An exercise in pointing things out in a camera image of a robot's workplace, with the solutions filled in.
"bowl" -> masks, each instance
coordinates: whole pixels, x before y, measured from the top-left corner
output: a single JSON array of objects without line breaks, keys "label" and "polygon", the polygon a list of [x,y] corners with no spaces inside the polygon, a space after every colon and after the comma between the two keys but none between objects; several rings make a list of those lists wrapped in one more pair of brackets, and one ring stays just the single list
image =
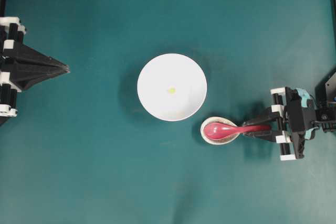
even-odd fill
[{"label": "bowl", "polygon": [[165,121],[180,121],[196,113],[206,91],[206,78],[200,66],[180,54],[153,58],[138,78],[141,104],[151,115]]}]

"teal table surface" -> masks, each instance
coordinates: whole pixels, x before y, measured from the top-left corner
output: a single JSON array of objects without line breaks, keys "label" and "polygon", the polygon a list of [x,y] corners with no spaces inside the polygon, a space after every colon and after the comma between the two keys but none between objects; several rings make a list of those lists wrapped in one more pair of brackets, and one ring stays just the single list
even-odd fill
[{"label": "teal table surface", "polygon": [[[306,157],[240,136],[205,143],[209,116],[236,123],[269,90],[315,86],[336,65],[331,0],[7,0],[24,43],[71,73],[18,96],[0,128],[0,223],[334,223],[336,136]],[[164,122],[139,102],[153,57],[204,70],[201,109]]]}]

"spoon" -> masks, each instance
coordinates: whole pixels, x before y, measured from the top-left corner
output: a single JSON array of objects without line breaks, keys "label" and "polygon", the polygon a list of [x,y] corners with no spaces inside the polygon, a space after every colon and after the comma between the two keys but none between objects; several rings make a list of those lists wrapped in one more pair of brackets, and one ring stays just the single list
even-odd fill
[{"label": "spoon", "polygon": [[244,132],[269,131],[269,125],[254,125],[236,127],[225,123],[210,123],[204,127],[204,134],[211,140],[221,140],[234,134]]}]

